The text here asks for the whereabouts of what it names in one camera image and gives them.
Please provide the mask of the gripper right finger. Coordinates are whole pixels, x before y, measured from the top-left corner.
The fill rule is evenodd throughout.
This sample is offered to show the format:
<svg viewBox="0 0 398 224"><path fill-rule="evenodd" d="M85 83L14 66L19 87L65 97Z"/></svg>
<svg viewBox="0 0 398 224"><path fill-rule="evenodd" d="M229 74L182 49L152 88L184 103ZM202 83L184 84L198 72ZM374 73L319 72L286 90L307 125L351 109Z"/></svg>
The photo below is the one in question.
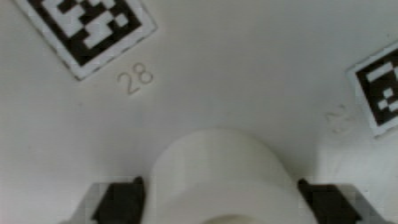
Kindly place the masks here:
<svg viewBox="0 0 398 224"><path fill-rule="evenodd" d="M380 215L351 185L314 184L296 181L317 224L380 224Z"/></svg>

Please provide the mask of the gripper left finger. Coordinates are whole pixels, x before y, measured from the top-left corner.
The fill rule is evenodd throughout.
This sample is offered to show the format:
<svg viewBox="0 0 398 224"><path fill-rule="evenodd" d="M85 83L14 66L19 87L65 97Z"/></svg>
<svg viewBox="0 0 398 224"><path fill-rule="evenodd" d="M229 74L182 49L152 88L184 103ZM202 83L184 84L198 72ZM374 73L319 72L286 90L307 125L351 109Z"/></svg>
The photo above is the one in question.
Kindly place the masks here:
<svg viewBox="0 0 398 224"><path fill-rule="evenodd" d="M94 183L71 218L58 224L140 224L145 204L143 178Z"/></svg>

